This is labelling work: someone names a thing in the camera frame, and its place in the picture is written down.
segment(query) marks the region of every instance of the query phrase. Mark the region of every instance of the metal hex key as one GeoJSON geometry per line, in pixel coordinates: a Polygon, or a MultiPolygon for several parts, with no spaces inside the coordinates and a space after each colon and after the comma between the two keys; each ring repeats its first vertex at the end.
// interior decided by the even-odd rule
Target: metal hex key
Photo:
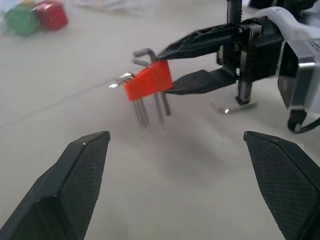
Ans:
{"type": "MultiPolygon", "coordinates": [[[[145,55],[148,55],[150,57],[151,63],[155,63],[158,60],[155,52],[152,49],[144,48],[142,50],[139,50],[139,51],[136,51],[136,52],[133,53],[133,57],[135,59],[133,59],[132,62],[134,64],[141,65],[141,66],[143,66],[145,68],[149,68],[151,66],[151,63],[148,63],[147,61],[144,61],[144,60],[137,59],[137,58],[143,57],[145,55]]],[[[163,117],[163,114],[162,114],[162,109],[161,109],[161,104],[160,104],[158,92],[156,92],[153,96],[154,96],[154,100],[155,100],[155,106],[156,106],[156,110],[157,110],[157,113],[158,113],[159,121],[160,121],[161,124],[163,124],[164,123],[164,117],[163,117]]],[[[167,116],[170,116],[171,115],[171,109],[170,109],[170,106],[169,106],[169,102],[168,102],[166,93],[165,92],[161,92],[160,96],[161,96],[161,99],[162,99],[162,102],[163,102],[163,107],[164,107],[165,114],[167,116]]]]}
{"type": "MultiPolygon", "coordinates": [[[[121,75],[119,78],[115,80],[115,83],[111,84],[109,88],[115,88],[117,86],[120,86],[126,82],[129,82],[131,79],[133,79],[135,75],[131,72],[126,72],[125,74],[121,75]]],[[[138,119],[139,125],[141,127],[147,127],[149,126],[149,118],[148,113],[145,107],[144,100],[138,99],[132,102],[134,107],[135,115],[138,119]]]]}

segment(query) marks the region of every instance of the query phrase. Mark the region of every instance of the allen key set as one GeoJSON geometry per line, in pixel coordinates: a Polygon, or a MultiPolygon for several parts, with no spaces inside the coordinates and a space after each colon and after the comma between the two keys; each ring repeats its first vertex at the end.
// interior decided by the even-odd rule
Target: allen key set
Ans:
{"type": "Polygon", "coordinates": [[[150,48],[144,48],[134,52],[133,57],[132,62],[134,64],[145,68],[136,75],[131,72],[126,72],[117,78],[109,88],[124,85],[128,99],[133,103],[139,125],[144,128],[150,125],[150,121],[143,98],[153,95],[159,122],[163,124],[165,120],[162,106],[165,115],[171,115],[170,105],[165,93],[166,90],[173,87],[168,61],[158,60],[155,52],[150,48]],[[150,63],[139,59],[143,56],[149,56],[150,63]]]}

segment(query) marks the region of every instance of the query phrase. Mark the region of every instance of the robotic arm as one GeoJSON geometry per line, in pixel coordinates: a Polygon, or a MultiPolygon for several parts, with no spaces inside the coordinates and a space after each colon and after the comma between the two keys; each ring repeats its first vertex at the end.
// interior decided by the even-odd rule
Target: robotic arm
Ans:
{"type": "Polygon", "coordinates": [[[250,103],[253,82],[279,69],[278,88],[290,110],[288,128],[296,134],[314,129],[320,119],[302,127],[307,113],[320,113],[320,20],[317,10],[305,10],[314,4],[314,0],[277,1],[278,6],[242,21],[242,1],[229,0],[227,24],[196,30],[157,56],[173,60],[217,53],[222,67],[182,76],[166,93],[204,94],[237,83],[236,100],[242,106],[250,103]]]}

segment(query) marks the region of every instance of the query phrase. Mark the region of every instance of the red plastic holder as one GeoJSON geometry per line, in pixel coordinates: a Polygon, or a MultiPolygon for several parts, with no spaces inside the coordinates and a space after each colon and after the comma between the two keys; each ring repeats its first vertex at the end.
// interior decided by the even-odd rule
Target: red plastic holder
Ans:
{"type": "Polygon", "coordinates": [[[64,5],[60,1],[45,0],[35,4],[41,25],[52,31],[59,30],[68,24],[64,5]]]}
{"type": "Polygon", "coordinates": [[[130,101],[135,101],[173,87],[167,60],[152,63],[124,85],[130,101]]]}

